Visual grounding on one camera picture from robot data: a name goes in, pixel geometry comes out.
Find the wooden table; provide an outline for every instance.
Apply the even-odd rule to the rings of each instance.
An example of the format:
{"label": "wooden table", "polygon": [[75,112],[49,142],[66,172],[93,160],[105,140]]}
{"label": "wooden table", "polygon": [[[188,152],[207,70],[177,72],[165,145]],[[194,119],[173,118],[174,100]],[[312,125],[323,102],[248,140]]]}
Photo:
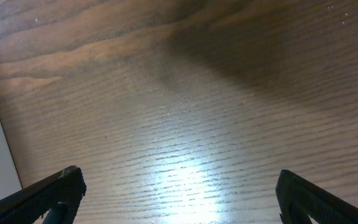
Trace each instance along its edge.
{"label": "wooden table", "polygon": [[358,207],[358,1],[0,0],[0,119],[76,223],[280,223],[281,169]]}

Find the dark wood grain streak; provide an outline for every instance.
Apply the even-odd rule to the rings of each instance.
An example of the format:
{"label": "dark wood grain streak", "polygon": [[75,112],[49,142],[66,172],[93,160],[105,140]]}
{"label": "dark wood grain streak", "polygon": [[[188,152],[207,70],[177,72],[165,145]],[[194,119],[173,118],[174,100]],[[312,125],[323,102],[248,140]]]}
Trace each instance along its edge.
{"label": "dark wood grain streak", "polygon": [[76,223],[280,223],[281,169],[358,207],[358,1],[0,0],[0,119]]}

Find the wooden surface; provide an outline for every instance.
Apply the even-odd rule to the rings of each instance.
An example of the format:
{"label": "wooden surface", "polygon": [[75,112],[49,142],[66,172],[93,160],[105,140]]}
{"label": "wooden surface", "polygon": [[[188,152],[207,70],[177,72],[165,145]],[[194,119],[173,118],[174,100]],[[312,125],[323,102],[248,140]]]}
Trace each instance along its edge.
{"label": "wooden surface", "polygon": [[0,119],[76,223],[280,223],[281,169],[358,207],[358,1],[0,0]]}

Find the brown wooden tabletop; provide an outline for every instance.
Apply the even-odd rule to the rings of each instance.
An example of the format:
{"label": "brown wooden tabletop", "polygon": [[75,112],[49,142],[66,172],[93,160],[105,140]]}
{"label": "brown wooden tabletop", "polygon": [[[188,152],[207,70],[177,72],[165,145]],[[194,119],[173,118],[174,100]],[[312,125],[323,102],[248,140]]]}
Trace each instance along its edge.
{"label": "brown wooden tabletop", "polygon": [[280,223],[281,169],[358,207],[358,1],[0,0],[0,119],[75,223]]}

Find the wood grain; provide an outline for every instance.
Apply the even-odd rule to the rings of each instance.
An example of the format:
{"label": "wood grain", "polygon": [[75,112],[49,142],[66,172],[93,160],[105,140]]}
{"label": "wood grain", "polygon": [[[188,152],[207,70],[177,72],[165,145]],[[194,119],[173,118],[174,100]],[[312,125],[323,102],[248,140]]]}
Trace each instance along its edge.
{"label": "wood grain", "polygon": [[358,207],[358,1],[0,0],[0,119],[76,223],[280,223],[281,169]]}

